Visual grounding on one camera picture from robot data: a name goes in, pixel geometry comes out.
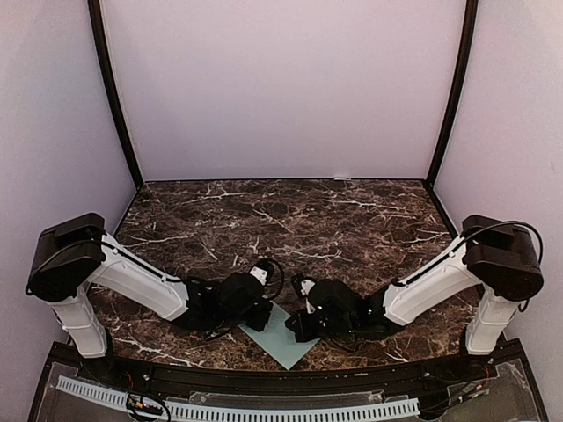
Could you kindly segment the teal green envelope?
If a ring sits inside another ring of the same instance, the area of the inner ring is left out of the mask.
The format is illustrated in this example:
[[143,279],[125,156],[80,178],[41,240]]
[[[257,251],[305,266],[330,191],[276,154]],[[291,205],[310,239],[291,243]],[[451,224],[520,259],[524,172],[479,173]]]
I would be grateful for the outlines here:
[[289,313],[275,303],[263,331],[255,331],[245,324],[240,324],[238,327],[282,367],[290,370],[319,342],[319,339],[305,343],[296,342],[295,334],[285,326],[288,318]]

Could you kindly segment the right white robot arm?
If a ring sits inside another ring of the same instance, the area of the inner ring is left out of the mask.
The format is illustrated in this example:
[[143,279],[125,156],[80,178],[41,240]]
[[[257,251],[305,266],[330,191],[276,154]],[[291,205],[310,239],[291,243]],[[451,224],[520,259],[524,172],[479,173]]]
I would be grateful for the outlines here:
[[494,350],[515,313],[543,288],[543,256],[543,239],[527,222],[471,215],[443,252],[372,295],[362,296],[341,280],[299,273],[291,284],[305,306],[285,326],[298,343],[347,335],[382,340],[451,296],[480,285],[484,293],[465,329],[463,351],[449,363],[450,375],[466,382],[480,371],[483,356]]

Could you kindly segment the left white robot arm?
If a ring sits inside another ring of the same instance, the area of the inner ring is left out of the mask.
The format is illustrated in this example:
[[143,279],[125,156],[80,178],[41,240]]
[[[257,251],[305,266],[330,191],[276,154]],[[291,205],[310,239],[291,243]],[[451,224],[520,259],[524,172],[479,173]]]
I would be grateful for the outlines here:
[[54,311],[80,355],[90,359],[91,371],[116,383],[124,365],[109,352],[109,335],[89,302],[87,285],[109,288],[181,329],[216,335],[226,324],[263,331],[274,299],[267,287],[282,274],[275,261],[263,258],[224,280],[181,279],[128,251],[106,232],[102,216],[89,213],[40,233],[25,292]]

